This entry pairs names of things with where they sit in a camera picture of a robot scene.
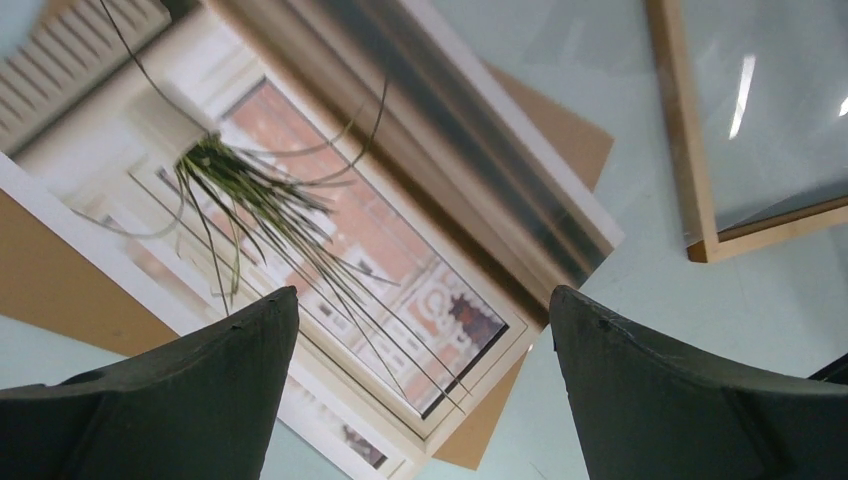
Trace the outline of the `light wooden picture frame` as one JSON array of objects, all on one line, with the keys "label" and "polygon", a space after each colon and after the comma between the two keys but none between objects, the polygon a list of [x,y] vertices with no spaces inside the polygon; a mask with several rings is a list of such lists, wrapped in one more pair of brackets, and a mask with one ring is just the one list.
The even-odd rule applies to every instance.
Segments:
[{"label": "light wooden picture frame", "polygon": [[645,1],[686,248],[696,263],[716,263],[847,223],[847,197],[816,203],[738,227],[717,228],[697,85],[687,49],[683,3]]}]

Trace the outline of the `clear acrylic sheet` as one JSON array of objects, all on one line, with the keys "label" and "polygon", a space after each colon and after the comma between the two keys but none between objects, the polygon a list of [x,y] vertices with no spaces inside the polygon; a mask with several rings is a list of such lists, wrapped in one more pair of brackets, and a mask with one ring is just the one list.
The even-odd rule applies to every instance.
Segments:
[{"label": "clear acrylic sheet", "polygon": [[847,192],[847,5],[686,1],[720,229]]}]

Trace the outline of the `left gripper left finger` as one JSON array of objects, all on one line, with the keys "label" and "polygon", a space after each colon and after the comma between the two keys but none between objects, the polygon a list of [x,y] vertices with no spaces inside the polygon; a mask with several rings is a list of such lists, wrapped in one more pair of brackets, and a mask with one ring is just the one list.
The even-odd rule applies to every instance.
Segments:
[{"label": "left gripper left finger", "polygon": [[5,479],[256,479],[299,329],[283,287],[143,354],[1,393]]}]

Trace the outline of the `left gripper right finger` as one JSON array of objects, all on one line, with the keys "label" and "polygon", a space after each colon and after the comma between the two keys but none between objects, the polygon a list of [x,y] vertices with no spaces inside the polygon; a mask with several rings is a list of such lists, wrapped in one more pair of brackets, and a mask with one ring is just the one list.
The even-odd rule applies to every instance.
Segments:
[{"label": "left gripper right finger", "polygon": [[847,388],[741,364],[555,288],[549,323],[593,479],[843,479]]}]

